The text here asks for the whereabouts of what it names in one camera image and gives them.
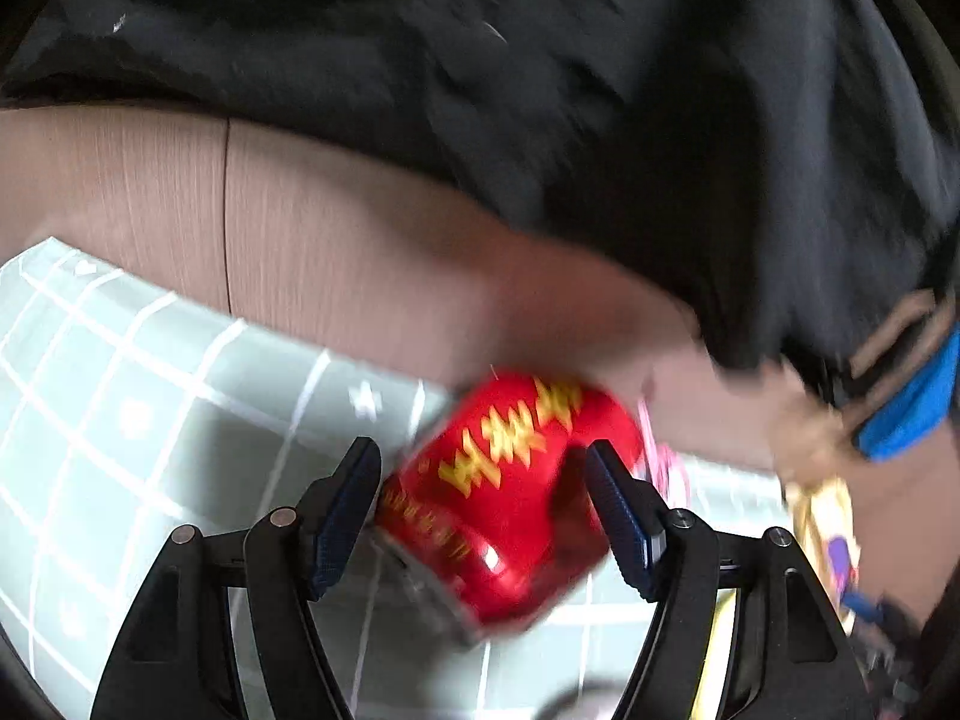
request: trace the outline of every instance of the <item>white heart pattern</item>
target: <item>white heart pattern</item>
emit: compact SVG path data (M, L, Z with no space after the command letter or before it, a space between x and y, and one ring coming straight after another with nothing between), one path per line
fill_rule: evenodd
M91 263L89 260L80 260L73 268L75 276L93 276L96 272L96 263Z

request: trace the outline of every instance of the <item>blue cloth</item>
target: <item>blue cloth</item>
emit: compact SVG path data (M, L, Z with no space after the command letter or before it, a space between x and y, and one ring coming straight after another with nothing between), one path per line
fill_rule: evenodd
M861 428L857 448L885 461L918 442L947 416L960 353L960 326L928 362Z

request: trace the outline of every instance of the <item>black garment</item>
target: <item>black garment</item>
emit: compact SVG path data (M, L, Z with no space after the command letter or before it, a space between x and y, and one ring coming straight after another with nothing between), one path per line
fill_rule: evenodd
M726 367L839 365L952 278L955 117L891 0L51 0L2 90L426 170L683 298Z

